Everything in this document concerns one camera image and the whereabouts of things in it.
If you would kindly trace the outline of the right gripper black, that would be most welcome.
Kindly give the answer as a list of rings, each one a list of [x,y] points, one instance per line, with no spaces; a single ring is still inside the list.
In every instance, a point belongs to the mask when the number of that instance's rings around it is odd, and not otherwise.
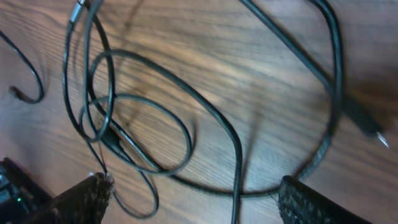
[[[1,223],[101,224],[113,190],[114,179],[97,172],[53,198],[5,157],[1,160]]]

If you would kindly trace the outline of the black usb cable blue plug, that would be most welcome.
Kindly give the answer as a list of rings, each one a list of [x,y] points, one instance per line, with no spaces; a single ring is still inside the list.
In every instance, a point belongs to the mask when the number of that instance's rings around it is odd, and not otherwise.
[[[341,113],[345,113],[356,125],[362,130],[362,132],[370,135],[373,138],[380,139],[385,146],[389,143],[382,135],[383,128],[381,125],[364,109],[362,104],[356,101],[350,96],[346,96],[344,84],[345,84],[345,65],[344,65],[344,52],[342,35],[340,31],[340,25],[338,18],[327,1],[324,0],[312,0],[314,4],[324,15],[324,18],[328,24],[328,28],[331,35],[331,44],[333,50],[333,62],[334,62],[334,78],[330,80],[326,72],[309,56],[301,46],[294,41],[294,39],[288,35],[280,26],[278,26],[263,10],[261,10],[252,1],[243,1],[242,4],[249,9],[265,26],[267,26],[289,49],[296,55],[296,57],[323,83],[327,92],[331,97],[331,115],[328,126],[324,133],[323,139],[312,155],[312,157],[304,163],[304,165],[294,175],[295,179],[301,179],[309,175],[322,161],[328,148],[331,145],[334,132],[337,129],[337,125],[340,119]],[[241,198],[259,198],[272,196],[279,188],[267,189],[262,192],[249,192],[242,193],[242,177],[243,177],[243,150],[240,138],[226,117],[216,109],[207,99],[205,99],[199,92],[190,86],[192,93],[188,93],[194,100],[206,109],[214,119],[219,122],[221,127],[226,131],[230,139],[232,140],[235,154],[236,154],[236,167],[234,174],[234,185],[233,190],[230,192],[222,192],[219,190],[211,189],[202,185],[198,185],[194,182],[182,179],[176,175],[169,175],[174,181],[197,189],[202,192],[207,192],[213,195],[224,195],[233,199],[233,211],[232,211],[232,223],[237,223],[239,218],[239,208]]]

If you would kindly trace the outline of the black usb cable silver plug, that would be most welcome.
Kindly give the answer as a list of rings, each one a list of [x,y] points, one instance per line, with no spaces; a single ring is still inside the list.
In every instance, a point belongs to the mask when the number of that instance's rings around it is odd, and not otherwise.
[[[153,61],[141,57],[134,52],[121,50],[121,49],[111,49],[109,46],[109,42],[103,26],[98,19],[96,12],[100,8],[102,2],[96,1],[94,4],[91,4],[89,1],[78,1],[75,5],[75,8],[71,14],[69,23],[67,25],[67,33],[65,38],[65,49],[63,53],[63,77],[62,77],[62,88],[63,88],[63,98],[65,102],[66,111],[72,122],[73,127],[78,132],[78,134],[86,141],[87,145],[91,145],[93,142],[101,141],[115,156],[119,157],[120,160],[124,161],[127,165],[133,167],[138,171],[139,175],[142,177],[143,181],[148,186],[153,199],[154,199],[154,208],[149,214],[135,214],[129,211],[121,202],[118,202],[118,205],[121,209],[127,213],[129,216],[134,217],[139,220],[145,220],[152,218],[159,209],[159,196],[154,188],[154,186],[149,182],[149,179],[146,177],[147,174],[159,174],[159,175],[174,175],[183,169],[188,161],[190,160],[193,152],[193,144],[192,139],[190,137],[190,133],[188,132],[187,127],[183,124],[183,122],[175,116],[171,111],[167,108],[164,108],[162,105],[147,99],[141,96],[132,95],[128,93],[116,93],[116,80],[115,80],[115,71],[114,71],[114,63],[113,63],[113,55],[119,55],[121,57],[131,58],[142,62],[147,65],[149,68],[157,71],[159,74],[168,78],[170,81],[174,82],[176,85],[181,87],[187,93],[192,93],[192,90],[189,85],[187,85],[183,80],[179,79],[179,77],[175,76],[173,73],[170,73],[165,68],[157,65]],[[85,46],[84,46],[84,75],[83,75],[83,107],[80,111],[79,117],[75,117],[72,111],[72,107],[70,105],[70,99],[68,95],[68,58],[70,51],[70,39],[72,37],[72,33],[74,31],[74,27],[78,22],[80,14],[82,10],[86,9],[88,11],[88,16],[86,19],[86,31],[85,31]],[[91,37],[91,28],[95,26],[99,37],[101,39],[101,43],[103,44],[103,52],[100,53],[96,59],[90,63],[89,52],[90,52],[90,37]],[[98,98],[95,95],[93,90],[93,79],[96,72],[96,68],[98,64],[102,61],[106,60],[108,66],[108,95],[102,96]],[[152,170],[146,169],[137,165],[131,157],[124,151],[122,146],[120,145],[120,137],[124,136],[132,145],[135,145],[135,142],[132,138],[125,132],[122,127],[118,123],[116,123],[112,119],[114,102],[117,99],[127,99],[127,100],[136,100],[141,103],[147,104],[151,107],[157,108],[170,118],[172,118],[181,128],[182,133],[185,136],[187,151],[182,163],[174,169],[165,170],[160,165],[155,163],[150,156],[148,156],[140,146],[136,146],[138,153],[142,156],[142,158],[148,162],[151,166],[153,166]],[[94,125],[91,113],[90,113],[90,105],[95,105],[96,109],[104,116],[103,125],[100,129],[95,129],[94,137],[90,138],[83,128],[83,118],[87,119],[87,122],[90,126]]]

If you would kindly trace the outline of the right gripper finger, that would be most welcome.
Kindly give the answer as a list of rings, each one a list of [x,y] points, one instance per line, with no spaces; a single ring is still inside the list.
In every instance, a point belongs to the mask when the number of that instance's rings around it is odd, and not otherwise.
[[[284,224],[370,224],[288,175],[281,180],[278,196]]]

